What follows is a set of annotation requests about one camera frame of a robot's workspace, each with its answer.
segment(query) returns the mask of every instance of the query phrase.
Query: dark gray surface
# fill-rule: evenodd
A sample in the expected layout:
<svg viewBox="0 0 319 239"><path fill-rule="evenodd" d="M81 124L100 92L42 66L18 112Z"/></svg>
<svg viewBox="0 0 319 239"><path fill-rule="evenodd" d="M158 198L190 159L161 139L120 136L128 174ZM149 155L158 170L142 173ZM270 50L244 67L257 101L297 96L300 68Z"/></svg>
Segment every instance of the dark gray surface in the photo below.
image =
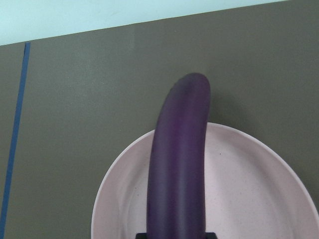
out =
<svg viewBox="0 0 319 239"><path fill-rule="evenodd" d="M288 1L33 41L5 238L89 238L109 166L194 71L209 121L275 150L319 206L317 15Z"/></svg>
<svg viewBox="0 0 319 239"><path fill-rule="evenodd" d="M24 44L0 47L0 203L9 157Z"/></svg>

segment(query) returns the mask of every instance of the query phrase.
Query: speckled plate surface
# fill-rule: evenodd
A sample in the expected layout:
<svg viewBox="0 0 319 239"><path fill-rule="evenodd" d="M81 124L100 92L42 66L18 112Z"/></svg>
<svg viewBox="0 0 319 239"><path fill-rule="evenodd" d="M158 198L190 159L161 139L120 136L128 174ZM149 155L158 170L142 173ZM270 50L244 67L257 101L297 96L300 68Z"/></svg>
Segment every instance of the speckled plate surface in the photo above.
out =
<svg viewBox="0 0 319 239"><path fill-rule="evenodd" d="M154 131L115 160L98 191L92 239L146 232L146 194ZM318 239L319 217L304 185L274 151L236 129L208 123L206 231L219 239Z"/></svg>

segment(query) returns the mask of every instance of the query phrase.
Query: blue line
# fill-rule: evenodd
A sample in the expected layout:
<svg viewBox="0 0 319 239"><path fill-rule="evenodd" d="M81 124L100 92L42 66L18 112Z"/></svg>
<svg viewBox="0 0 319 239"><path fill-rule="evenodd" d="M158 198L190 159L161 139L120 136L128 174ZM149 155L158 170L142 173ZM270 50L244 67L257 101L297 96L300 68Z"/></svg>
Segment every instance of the blue line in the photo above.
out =
<svg viewBox="0 0 319 239"><path fill-rule="evenodd" d="M24 95L24 88L25 88L25 81L26 81L26 73L27 73L28 62L29 62L29 54L30 54L30 42L27 42L24 45L24 56L23 56L23 62L22 62L22 70L21 70L21 77L20 77L18 99L16 101L9 159L8 159L8 165L6 168L6 177L5 177L1 216L0 216L0 239L4 238L6 213L8 211L14 155L15 155L16 143L18 140L22 102L23 102L23 95Z"/></svg>

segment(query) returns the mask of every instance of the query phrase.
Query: purple eggplant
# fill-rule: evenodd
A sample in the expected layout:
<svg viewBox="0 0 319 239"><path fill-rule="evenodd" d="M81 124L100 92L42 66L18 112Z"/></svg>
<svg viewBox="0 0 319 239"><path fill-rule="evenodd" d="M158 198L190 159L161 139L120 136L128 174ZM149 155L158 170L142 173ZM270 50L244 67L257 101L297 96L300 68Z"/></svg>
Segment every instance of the purple eggplant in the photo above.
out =
<svg viewBox="0 0 319 239"><path fill-rule="evenodd" d="M155 129L148 180L147 238L204 239L207 78L192 73L169 92Z"/></svg>

